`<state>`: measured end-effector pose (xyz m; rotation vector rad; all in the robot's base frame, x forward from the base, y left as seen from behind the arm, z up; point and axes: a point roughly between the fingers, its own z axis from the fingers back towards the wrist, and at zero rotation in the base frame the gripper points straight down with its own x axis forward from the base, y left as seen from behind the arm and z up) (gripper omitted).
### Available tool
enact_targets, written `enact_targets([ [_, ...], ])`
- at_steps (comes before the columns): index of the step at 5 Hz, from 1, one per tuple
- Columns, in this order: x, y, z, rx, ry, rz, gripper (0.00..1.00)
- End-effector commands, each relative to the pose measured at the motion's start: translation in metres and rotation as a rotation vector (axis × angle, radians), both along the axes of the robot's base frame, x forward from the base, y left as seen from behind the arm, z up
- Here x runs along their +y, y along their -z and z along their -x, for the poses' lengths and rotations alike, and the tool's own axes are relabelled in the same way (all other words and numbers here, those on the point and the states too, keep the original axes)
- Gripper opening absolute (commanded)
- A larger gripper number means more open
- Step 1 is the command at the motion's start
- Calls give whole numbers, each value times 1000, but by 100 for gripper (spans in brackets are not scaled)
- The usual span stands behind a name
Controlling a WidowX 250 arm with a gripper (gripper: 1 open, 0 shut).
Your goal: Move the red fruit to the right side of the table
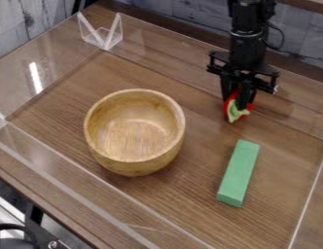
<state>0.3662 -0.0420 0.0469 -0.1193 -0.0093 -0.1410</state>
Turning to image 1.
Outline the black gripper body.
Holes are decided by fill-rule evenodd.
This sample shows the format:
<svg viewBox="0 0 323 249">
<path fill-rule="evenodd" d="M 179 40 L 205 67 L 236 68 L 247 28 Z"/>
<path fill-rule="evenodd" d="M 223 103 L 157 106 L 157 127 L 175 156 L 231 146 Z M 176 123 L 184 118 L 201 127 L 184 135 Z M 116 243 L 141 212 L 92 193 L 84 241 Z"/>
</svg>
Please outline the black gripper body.
<svg viewBox="0 0 323 249">
<path fill-rule="evenodd" d="M 228 52 L 209 53 L 208 72 L 221 76 L 231 75 L 240 87 L 244 81 L 254 83 L 255 91 L 274 93 L 279 72 L 266 63 L 264 33 L 231 33 Z"/>
</svg>

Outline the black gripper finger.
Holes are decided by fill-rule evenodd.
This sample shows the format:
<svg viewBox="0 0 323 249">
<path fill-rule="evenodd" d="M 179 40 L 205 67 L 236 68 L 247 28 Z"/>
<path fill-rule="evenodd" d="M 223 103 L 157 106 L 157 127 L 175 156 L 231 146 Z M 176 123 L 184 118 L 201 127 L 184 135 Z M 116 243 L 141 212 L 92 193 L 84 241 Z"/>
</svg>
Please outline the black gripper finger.
<svg viewBox="0 0 323 249">
<path fill-rule="evenodd" d="M 232 95 L 234 91 L 238 89 L 239 85 L 235 78 L 227 73 L 223 73 L 220 76 L 220 84 L 221 84 L 223 100 L 227 100 Z"/>
<path fill-rule="evenodd" d="M 254 88 L 254 83 L 244 81 L 239 87 L 239 93 L 236 97 L 236 106 L 240 111 L 246 110 L 254 103 L 256 91 Z"/>
</svg>

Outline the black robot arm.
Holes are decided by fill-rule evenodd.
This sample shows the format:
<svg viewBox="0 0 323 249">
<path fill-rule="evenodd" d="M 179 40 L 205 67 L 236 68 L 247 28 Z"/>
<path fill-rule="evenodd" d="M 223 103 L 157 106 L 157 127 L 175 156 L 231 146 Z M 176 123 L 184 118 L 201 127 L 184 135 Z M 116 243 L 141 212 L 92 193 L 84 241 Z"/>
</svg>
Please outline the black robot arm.
<svg viewBox="0 0 323 249">
<path fill-rule="evenodd" d="M 266 62 L 270 20 L 276 0 L 228 0 L 232 28 L 229 51 L 209 53 L 208 72 L 220 77 L 225 104 L 240 111 L 254 106 L 256 92 L 275 92 L 279 71 Z"/>
</svg>

